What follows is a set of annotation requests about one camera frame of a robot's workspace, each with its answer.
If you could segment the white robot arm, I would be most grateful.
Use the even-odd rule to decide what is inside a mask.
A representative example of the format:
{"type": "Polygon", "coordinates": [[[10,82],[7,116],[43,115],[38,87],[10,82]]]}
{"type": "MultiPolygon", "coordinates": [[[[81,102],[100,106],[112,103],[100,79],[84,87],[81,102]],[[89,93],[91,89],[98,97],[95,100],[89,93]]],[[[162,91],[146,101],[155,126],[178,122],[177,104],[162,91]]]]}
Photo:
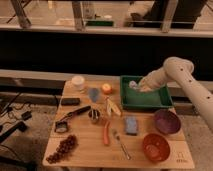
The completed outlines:
{"type": "Polygon", "coordinates": [[[179,57],[167,58],[162,67],[139,81],[140,92],[150,92],[176,82],[213,132],[213,94],[193,76],[194,64],[179,57]]]}

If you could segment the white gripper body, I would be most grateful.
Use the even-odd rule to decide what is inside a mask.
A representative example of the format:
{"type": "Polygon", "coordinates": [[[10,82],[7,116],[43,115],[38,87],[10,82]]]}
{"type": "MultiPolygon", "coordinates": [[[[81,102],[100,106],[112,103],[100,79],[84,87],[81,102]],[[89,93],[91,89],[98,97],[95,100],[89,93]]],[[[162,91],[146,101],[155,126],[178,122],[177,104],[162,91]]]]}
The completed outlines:
{"type": "Polygon", "coordinates": [[[147,82],[147,78],[143,77],[139,83],[138,83],[138,87],[139,87],[139,91],[140,92],[151,92],[154,91],[154,88],[151,87],[148,82],[147,82]]]}

